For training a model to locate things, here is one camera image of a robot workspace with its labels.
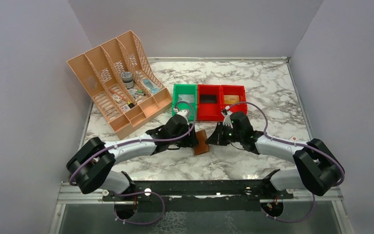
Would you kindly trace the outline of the brown leather card holder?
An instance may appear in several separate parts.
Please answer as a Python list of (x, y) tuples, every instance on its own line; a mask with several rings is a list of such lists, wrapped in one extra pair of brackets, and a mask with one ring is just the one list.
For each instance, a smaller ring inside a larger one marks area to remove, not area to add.
[(209, 145), (206, 144), (207, 135), (205, 130), (199, 130), (196, 132), (196, 138), (198, 144), (193, 148), (194, 155), (198, 156), (210, 151)]

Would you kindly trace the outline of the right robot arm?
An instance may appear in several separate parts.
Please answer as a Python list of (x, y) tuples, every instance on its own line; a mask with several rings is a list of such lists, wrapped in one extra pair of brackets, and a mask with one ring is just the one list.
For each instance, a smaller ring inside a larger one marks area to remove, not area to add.
[(343, 181), (344, 169), (319, 139), (309, 142), (290, 142), (267, 136), (253, 129), (243, 112), (235, 112), (218, 122), (207, 144), (226, 146), (232, 142), (241, 144), (245, 151), (274, 156), (295, 164), (292, 170), (272, 172), (265, 177), (262, 194), (274, 198), (287, 189), (307, 189), (323, 196), (330, 188)]

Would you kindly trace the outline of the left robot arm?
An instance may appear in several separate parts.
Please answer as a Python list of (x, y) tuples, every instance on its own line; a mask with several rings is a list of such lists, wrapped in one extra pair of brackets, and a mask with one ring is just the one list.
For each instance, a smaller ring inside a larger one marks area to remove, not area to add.
[(70, 184), (78, 186), (83, 194), (103, 188), (115, 191), (121, 200), (133, 196), (133, 186), (126, 173), (116, 173), (112, 167), (139, 156), (151, 156), (166, 151), (194, 132), (194, 123), (176, 114), (166, 124), (150, 129), (138, 137), (103, 142), (93, 137), (67, 162)]

